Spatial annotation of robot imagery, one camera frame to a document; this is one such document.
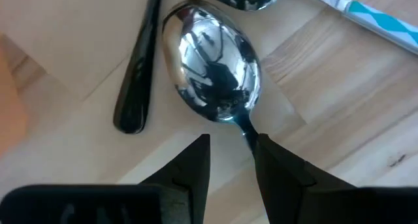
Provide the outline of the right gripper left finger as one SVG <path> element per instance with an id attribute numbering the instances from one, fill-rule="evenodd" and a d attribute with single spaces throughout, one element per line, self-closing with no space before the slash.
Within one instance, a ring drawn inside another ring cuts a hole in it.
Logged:
<path id="1" fill-rule="evenodd" d="M 202 224 L 210 136 L 133 185 L 27 185 L 0 201 L 0 224 Z"/>

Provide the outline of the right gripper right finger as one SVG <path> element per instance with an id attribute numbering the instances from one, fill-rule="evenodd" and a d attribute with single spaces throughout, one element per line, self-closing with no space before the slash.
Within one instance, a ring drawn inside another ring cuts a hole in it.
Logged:
<path id="1" fill-rule="evenodd" d="M 270 224 L 418 224 L 418 187 L 356 187 L 266 134 L 254 158 Z"/>

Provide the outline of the black spoon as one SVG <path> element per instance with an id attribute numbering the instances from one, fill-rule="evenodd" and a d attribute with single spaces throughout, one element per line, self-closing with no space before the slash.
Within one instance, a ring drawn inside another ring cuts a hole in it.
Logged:
<path id="1" fill-rule="evenodd" d="M 138 134 L 146 124 L 160 7 L 161 0 L 147 1 L 114 108 L 113 124 L 125 134 Z"/>
<path id="2" fill-rule="evenodd" d="M 251 120 L 261 94 L 259 58 L 248 37 L 215 5 L 184 0 L 163 20 L 162 45 L 171 80 L 198 115 L 237 125 L 251 151 Z"/>

